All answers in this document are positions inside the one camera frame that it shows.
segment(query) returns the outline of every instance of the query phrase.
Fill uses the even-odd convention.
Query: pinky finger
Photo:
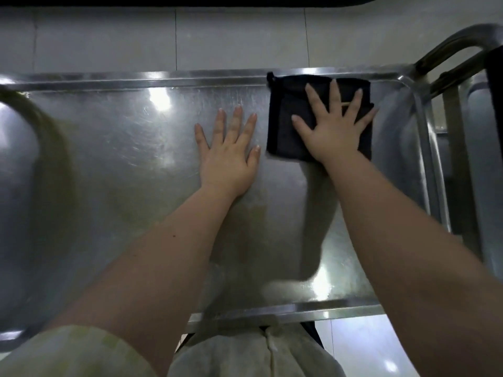
[[[379,112],[379,108],[374,107],[371,109],[363,118],[355,123],[355,127],[359,134],[362,134],[363,130],[367,128],[369,123],[374,119],[375,115]]]

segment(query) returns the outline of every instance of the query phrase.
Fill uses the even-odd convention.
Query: person's right hand
[[[326,164],[341,152],[356,151],[360,135],[378,111],[373,108],[355,124],[362,103],[362,90],[355,93],[344,116],[341,93],[335,79],[330,82],[330,113],[310,84],[306,85],[306,93],[316,117],[316,127],[312,130],[297,115],[292,115],[292,122],[311,155],[320,163]]]

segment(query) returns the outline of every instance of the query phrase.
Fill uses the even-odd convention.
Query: hand
[[[260,158],[260,146],[250,151],[248,160],[245,156],[255,130],[256,113],[250,115],[240,135],[242,118],[243,109],[237,106],[224,138],[225,112],[219,109],[213,129],[211,148],[208,146],[201,125],[195,126],[196,142],[201,158],[202,187],[223,192],[233,201],[244,194],[253,183]]]
[[[360,135],[378,111],[377,108],[373,108],[355,124],[356,115],[362,104],[362,90],[355,93],[344,116],[341,93],[335,79],[330,82],[330,113],[310,84],[306,85],[306,93],[316,117],[316,127],[312,130],[297,115],[292,115],[292,122],[311,155],[322,164],[326,164],[340,152],[356,151]]]

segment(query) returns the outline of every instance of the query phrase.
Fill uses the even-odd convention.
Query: finger
[[[363,96],[363,91],[360,88],[355,93],[353,100],[351,101],[351,103],[349,103],[348,110],[344,114],[344,119],[346,121],[350,121],[351,124],[353,124],[355,122],[356,116],[358,115],[358,111],[360,110],[360,106],[362,104],[362,96]]]
[[[223,143],[223,128],[225,126],[225,111],[222,108],[218,109],[215,119],[215,127],[213,128],[213,141],[211,146],[222,145]]]
[[[309,100],[309,104],[311,104],[311,108],[313,109],[314,116],[316,116],[316,118],[321,118],[326,114],[328,114],[325,105],[319,98],[318,93],[309,83],[306,84],[306,94],[307,99]]]
[[[367,128],[369,123],[374,119],[375,115],[379,112],[379,108],[374,107],[371,109],[363,118],[358,120],[355,124],[356,129],[359,134],[362,134],[363,130]]]
[[[309,138],[309,135],[313,132],[311,128],[306,124],[303,118],[297,115],[292,115],[293,128],[299,133],[300,137],[304,142]]]
[[[230,121],[229,129],[225,135],[225,144],[234,144],[237,137],[239,136],[239,129],[241,128],[241,121],[243,120],[243,107],[236,106],[234,113],[232,114],[232,120]]]
[[[199,158],[203,160],[210,150],[210,147],[204,136],[203,127],[201,127],[200,124],[196,124],[194,127],[194,134],[196,135],[197,148],[199,149]]]
[[[248,169],[251,172],[253,172],[253,174],[255,174],[257,169],[259,169],[259,160],[260,160],[260,145],[257,145],[250,151],[247,161]]]
[[[246,148],[252,139],[253,132],[255,131],[256,125],[256,113],[252,113],[248,118],[247,123],[244,125],[243,132],[237,138],[236,144],[240,145],[242,148]]]
[[[335,114],[338,118],[343,115],[342,103],[341,103],[341,92],[339,91],[339,86],[337,81],[333,79],[330,82],[330,113]]]

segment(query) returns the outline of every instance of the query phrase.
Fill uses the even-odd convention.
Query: folded black cloth
[[[269,104],[269,130],[267,133],[267,151],[275,156],[302,161],[315,161],[299,134],[292,125],[292,115],[299,115],[306,124],[314,129],[316,118],[309,105],[305,91],[309,83],[317,91],[326,109],[329,109],[329,94],[331,78],[319,75],[291,75],[276,77],[272,72],[267,74],[267,83],[271,89]],[[362,105],[357,121],[365,116],[373,107],[370,102],[370,82],[356,78],[337,79],[341,91],[342,102],[353,100],[355,92],[363,90]],[[358,150],[369,160],[372,156],[372,123],[363,131]]]

